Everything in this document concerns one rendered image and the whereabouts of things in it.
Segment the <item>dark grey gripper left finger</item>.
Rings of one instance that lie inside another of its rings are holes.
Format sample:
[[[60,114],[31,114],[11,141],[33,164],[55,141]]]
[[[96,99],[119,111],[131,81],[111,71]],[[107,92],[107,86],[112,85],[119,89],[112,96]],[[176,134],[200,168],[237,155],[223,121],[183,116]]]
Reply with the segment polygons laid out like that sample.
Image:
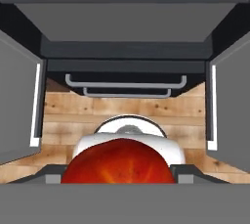
[[[35,174],[15,180],[15,183],[60,184],[66,168],[66,164],[47,164]]]

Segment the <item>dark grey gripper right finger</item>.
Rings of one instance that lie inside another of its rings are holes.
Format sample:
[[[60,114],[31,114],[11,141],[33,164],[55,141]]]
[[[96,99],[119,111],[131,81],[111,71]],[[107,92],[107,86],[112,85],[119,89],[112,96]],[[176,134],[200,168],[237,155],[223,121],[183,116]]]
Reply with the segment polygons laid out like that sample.
[[[227,181],[204,174],[193,164],[172,164],[170,170],[178,184],[227,184]]]

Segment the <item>red tomato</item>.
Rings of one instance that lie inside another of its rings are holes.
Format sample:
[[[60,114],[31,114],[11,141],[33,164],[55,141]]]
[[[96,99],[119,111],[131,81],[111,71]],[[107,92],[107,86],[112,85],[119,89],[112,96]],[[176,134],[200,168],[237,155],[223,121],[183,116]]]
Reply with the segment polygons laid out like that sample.
[[[82,151],[68,165],[63,184],[175,184],[160,153],[142,142],[119,138]]]

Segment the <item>dark grey fridge drawer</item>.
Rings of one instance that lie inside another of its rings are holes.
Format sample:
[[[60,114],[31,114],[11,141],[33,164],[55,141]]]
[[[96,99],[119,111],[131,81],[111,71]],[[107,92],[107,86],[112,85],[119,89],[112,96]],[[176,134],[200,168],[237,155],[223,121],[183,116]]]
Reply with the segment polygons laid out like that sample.
[[[170,89],[170,97],[177,97],[205,81],[205,63],[202,61],[132,61],[132,60],[50,60],[47,76],[79,95],[82,87],[70,87],[64,76],[72,81],[121,83],[180,83],[187,76],[187,84]]]
[[[79,42],[41,39],[41,55],[66,59],[207,60],[212,39],[203,42]]]

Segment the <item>grey fridge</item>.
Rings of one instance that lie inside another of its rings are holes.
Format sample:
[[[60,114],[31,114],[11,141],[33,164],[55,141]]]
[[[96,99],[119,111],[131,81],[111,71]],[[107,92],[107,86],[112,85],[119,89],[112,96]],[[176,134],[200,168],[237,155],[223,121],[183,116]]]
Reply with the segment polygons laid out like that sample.
[[[36,57],[41,39],[79,42],[203,42],[206,67],[250,31],[250,0],[0,0],[0,29]]]

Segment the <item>white round object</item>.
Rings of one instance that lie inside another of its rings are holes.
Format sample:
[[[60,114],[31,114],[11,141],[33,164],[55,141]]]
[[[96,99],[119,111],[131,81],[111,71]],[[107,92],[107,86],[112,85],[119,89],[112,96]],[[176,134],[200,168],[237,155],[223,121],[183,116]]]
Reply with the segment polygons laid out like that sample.
[[[180,145],[169,139],[164,130],[153,120],[137,114],[121,114],[102,122],[93,134],[79,139],[72,157],[82,151],[114,139],[141,141],[159,152],[168,165],[185,164],[186,158]]]

